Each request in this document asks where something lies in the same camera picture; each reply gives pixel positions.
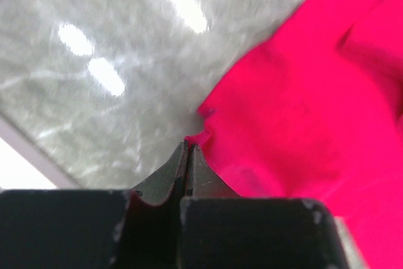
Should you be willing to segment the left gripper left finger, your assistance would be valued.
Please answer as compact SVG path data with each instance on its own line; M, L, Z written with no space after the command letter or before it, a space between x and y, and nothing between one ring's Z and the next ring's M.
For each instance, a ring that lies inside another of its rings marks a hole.
M1 192L2 268L176 268L188 144L133 188Z

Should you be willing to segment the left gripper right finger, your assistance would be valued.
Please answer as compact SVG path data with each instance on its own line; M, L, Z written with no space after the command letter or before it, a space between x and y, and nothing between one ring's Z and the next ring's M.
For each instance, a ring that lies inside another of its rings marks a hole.
M179 205L180 268L366 268L342 219L310 198L243 198L193 146Z

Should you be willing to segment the red t-shirt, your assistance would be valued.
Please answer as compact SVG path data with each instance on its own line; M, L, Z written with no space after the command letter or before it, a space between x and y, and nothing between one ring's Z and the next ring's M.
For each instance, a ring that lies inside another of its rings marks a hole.
M307 197L402 267L402 0L306 0L234 64L192 135L244 197Z

